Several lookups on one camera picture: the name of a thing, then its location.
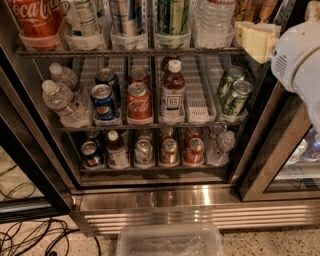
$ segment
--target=speckled floor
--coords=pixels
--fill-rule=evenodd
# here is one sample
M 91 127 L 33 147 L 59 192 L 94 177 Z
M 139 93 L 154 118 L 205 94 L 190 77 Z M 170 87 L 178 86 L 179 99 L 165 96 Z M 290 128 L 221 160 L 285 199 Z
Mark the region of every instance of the speckled floor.
M 77 227 L 68 216 L 54 218 L 55 220 L 65 221 L 69 229 Z M 20 231 L 14 235 L 15 228 L 9 232 L 13 236 L 13 244 L 18 245 L 27 238 L 42 222 L 25 222 Z M 14 247 L 9 251 L 9 241 L 2 244 L 1 256 L 23 255 L 23 256 L 44 256 L 47 247 L 61 233 L 61 223 L 54 222 L 50 227 L 50 234 L 46 235 L 36 246 L 29 251 L 19 254 L 30 243 L 23 247 Z M 6 232 L 13 223 L 0 225 L 0 232 Z M 42 233 L 38 230 L 33 234 L 36 237 Z M 317 256 L 320 255 L 320 227 L 286 227 L 268 230 L 224 230 L 221 231 L 222 244 L 225 256 Z M 113 256 L 116 252 L 117 240 L 108 240 L 104 237 L 98 237 L 101 246 L 101 255 Z M 94 256 L 98 254 L 97 243 L 94 238 L 85 237 L 83 234 L 76 232 L 68 235 L 68 243 L 65 238 L 61 239 L 53 250 L 58 256 Z

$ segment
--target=pepsi can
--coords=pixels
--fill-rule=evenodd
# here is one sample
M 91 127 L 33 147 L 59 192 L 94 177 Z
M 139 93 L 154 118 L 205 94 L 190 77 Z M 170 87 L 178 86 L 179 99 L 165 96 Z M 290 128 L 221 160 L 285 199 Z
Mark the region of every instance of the pepsi can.
M 81 153 L 85 164 L 88 167 L 102 166 L 104 163 L 103 155 L 98 146 L 93 141 L 87 141 L 81 146 Z
M 91 89 L 90 99 L 100 120 L 110 121 L 120 116 L 109 85 L 95 85 Z

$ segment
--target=bottle label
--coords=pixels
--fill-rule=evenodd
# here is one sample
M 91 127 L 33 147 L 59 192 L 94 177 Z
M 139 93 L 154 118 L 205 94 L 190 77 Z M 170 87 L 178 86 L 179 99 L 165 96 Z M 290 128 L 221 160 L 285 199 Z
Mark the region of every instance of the bottle label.
M 183 115 L 185 89 L 162 89 L 161 115 L 167 118 L 178 118 Z

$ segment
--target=blue can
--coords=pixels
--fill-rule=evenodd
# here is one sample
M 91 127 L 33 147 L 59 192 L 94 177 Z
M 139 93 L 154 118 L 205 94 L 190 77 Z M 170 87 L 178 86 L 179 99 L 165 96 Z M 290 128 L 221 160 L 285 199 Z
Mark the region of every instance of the blue can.
M 111 68 L 102 68 L 96 74 L 96 84 L 107 84 L 112 89 L 115 98 L 115 104 L 121 107 L 121 93 L 118 75 Z
M 316 130 L 310 129 L 305 140 L 308 146 L 303 154 L 303 160 L 306 162 L 318 161 L 320 159 L 320 134 Z
M 87 141 L 81 146 L 81 153 L 85 165 L 88 167 L 98 167 L 104 164 L 104 158 L 96 143 Z
M 91 89 L 90 99 L 100 120 L 111 121 L 119 118 L 120 114 L 109 85 L 95 85 Z

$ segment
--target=floor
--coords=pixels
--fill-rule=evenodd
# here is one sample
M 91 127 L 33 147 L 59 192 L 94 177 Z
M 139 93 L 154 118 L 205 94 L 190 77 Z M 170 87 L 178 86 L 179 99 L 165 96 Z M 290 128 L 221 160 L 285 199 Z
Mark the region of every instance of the floor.
M 32 222 L 24 222 L 18 232 L 18 225 L 14 223 L 0 225 L 0 237 L 4 243 L 0 243 L 1 256 L 45 256 L 46 249 L 59 237 L 62 232 L 71 232 L 68 240 L 62 238 L 52 250 L 58 256 L 94 256 L 98 254 L 97 242 L 94 238 L 85 237 L 76 231 L 77 227 L 68 216 L 53 218 L 49 230 L 38 244 L 23 252 L 35 241 L 38 236 L 45 233 L 49 219 L 41 219 Z M 317 256 L 320 255 L 320 227 L 292 227 L 276 228 L 264 231 L 245 232 L 243 230 L 220 231 L 225 256 Z M 101 255 L 116 255 L 117 240 L 97 238 Z

